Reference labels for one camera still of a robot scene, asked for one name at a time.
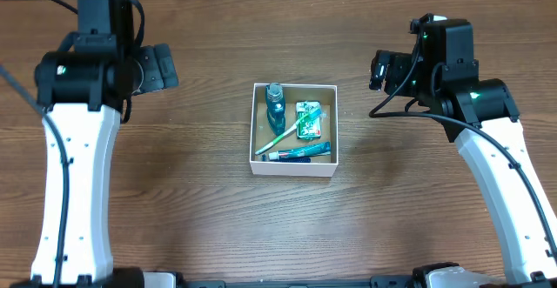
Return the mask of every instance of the wooden table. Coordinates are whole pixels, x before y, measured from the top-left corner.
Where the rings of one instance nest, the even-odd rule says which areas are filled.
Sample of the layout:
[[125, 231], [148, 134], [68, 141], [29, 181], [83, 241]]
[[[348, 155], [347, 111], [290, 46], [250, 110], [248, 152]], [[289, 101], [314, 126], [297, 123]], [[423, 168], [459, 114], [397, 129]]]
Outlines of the wooden table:
[[[144, 43], [171, 46], [181, 83], [135, 97], [117, 137], [117, 266], [230, 282], [369, 278], [441, 261], [502, 275], [480, 191], [442, 127], [367, 116], [385, 97], [367, 89], [375, 51], [409, 52], [408, 21], [427, 12], [473, 23], [480, 78], [510, 87], [531, 159], [557, 202], [557, 0], [141, 1]], [[35, 93], [35, 65], [77, 19], [42, 1], [3, 1], [0, 17], [0, 61]], [[271, 81], [339, 87], [333, 178], [251, 174], [252, 86]], [[37, 251], [45, 143], [39, 118], [4, 82], [0, 118], [6, 286], [29, 276]]]

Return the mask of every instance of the toothbrush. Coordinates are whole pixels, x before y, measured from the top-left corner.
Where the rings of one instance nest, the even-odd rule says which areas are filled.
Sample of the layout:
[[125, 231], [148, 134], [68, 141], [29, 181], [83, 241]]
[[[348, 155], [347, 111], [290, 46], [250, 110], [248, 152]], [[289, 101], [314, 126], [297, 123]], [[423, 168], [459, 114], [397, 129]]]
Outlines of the toothbrush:
[[307, 117], [310, 118], [310, 120], [313, 120], [315, 118], [317, 118], [319, 115], [321, 115], [321, 109], [319, 107], [315, 107], [311, 110], [309, 110], [304, 116], [298, 118], [298, 120], [296, 121], [296, 123], [294, 123], [294, 125], [292, 127], [290, 127], [288, 130], [286, 130], [285, 132], [282, 133], [282, 135], [276, 137], [274, 140], [272, 140], [270, 143], [266, 144], [263, 148], [261, 148], [259, 151], [255, 152], [255, 155], [259, 155], [269, 149], [271, 149], [275, 144], [278, 144], [284, 137], [288, 136], [291, 132], [296, 130], [296, 127], [298, 127], [298, 125]]

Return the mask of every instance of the square container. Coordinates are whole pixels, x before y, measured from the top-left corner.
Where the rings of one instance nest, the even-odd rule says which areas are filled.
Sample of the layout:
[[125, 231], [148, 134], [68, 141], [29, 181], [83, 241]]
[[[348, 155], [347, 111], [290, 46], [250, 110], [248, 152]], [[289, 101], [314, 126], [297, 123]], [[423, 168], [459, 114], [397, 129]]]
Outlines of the square container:
[[288, 150], [331, 142], [331, 155], [312, 157], [311, 163], [285, 163], [261, 161], [255, 151], [270, 143], [276, 135], [267, 120], [265, 87], [268, 84], [253, 85], [252, 134], [250, 136], [250, 166], [255, 175], [314, 176], [332, 177], [339, 166], [339, 123], [337, 110], [337, 86], [322, 84], [281, 84], [286, 102], [286, 129], [296, 122], [296, 103], [299, 101], [319, 101], [321, 103], [321, 139], [306, 141], [296, 137], [294, 131], [288, 137], [269, 149], [270, 152]]

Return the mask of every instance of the blue bottle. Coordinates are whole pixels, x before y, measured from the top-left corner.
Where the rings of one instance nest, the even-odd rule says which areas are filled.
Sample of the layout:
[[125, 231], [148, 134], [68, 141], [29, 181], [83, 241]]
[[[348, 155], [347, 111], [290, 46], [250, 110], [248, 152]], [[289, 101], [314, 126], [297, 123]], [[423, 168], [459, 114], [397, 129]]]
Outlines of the blue bottle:
[[285, 95], [282, 86], [277, 83], [268, 84], [266, 87], [265, 101], [267, 102], [267, 119], [272, 132], [279, 136], [285, 132]]

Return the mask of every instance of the toothpaste tube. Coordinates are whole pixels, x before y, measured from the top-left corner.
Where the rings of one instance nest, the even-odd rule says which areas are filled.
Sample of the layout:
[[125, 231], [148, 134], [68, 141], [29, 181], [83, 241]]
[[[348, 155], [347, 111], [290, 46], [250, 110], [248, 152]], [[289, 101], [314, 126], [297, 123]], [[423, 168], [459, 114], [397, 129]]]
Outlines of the toothpaste tube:
[[321, 144], [312, 144], [301, 148], [271, 152], [269, 153], [269, 160], [281, 161], [287, 158], [311, 157], [315, 155], [322, 155], [327, 152], [331, 152], [331, 143], [328, 141]]

